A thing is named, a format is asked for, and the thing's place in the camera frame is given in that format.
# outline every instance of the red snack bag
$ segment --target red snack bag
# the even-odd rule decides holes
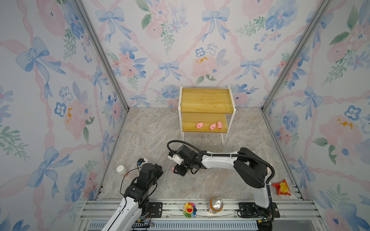
[[[290,189],[288,184],[286,183],[286,180],[283,180],[282,182],[272,184],[272,186],[276,187],[277,194],[278,195],[291,195]]]

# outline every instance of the pink pig toy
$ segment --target pink pig toy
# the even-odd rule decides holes
[[[210,126],[209,126],[209,129],[210,130],[213,130],[213,129],[215,129],[216,128],[216,124],[215,123],[213,123],[213,124],[211,124]]]
[[[221,121],[218,121],[218,122],[217,122],[217,127],[218,127],[218,129],[221,129],[221,128],[222,128],[222,123],[221,123]]]
[[[202,128],[202,127],[203,127],[203,125],[204,125],[204,123],[197,123],[197,124],[196,124],[196,128]]]

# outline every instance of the wallpaper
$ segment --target wallpaper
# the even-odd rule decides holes
[[[124,109],[70,1],[1,1],[0,20],[0,230],[73,230]]]
[[[238,107],[257,107],[320,0],[83,3],[129,106],[176,107],[180,85],[230,85]]]
[[[334,0],[266,111],[330,231],[370,230],[369,8]]]

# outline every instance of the marble floor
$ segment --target marble floor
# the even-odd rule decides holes
[[[117,173],[116,167],[122,164],[131,170],[136,168],[136,161],[139,158],[147,158],[150,163],[161,165],[164,171],[158,180],[158,188],[150,196],[151,198],[209,199],[218,196],[228,199],[253,199],[251,187],[234,170],[201,169],[195,175],[188,172],[184,177],[172,173],[171,167],[176,163],[167,158],[166,145],[173,139],[180,139],[177,109],[131,108],[118,138],[103,180],[102,192],[98,198],[122,198],[120,185],[123,176]],[[234,152],[240,147],[247,147],[273,165],[276,175],[271,180],[272,183],[283,179],[289,181],[259,109],[236,110],[225,146],[222,146],[219,133],[186,132],[185,141],[201,150],[211,152]],[[179,143],[171,144],[173,150],[177,150],[180,146]],[[123,192],[138,174],[139,172],[135,170],[126,176],[122,186]],[[278,196],[274,187],[271,187],[271,192],[273,199],[277,200],[296,198],[294,192],[292,196]]]

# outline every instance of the white lid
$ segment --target white lid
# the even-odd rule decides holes
[[[122,174],[122,173],[124,173],[126,171],[126,169],[125,169],[125,167],[123,166],[123,165],[119,165],[118,167],[117,167],[117,172],[119,173],[119,174]]]

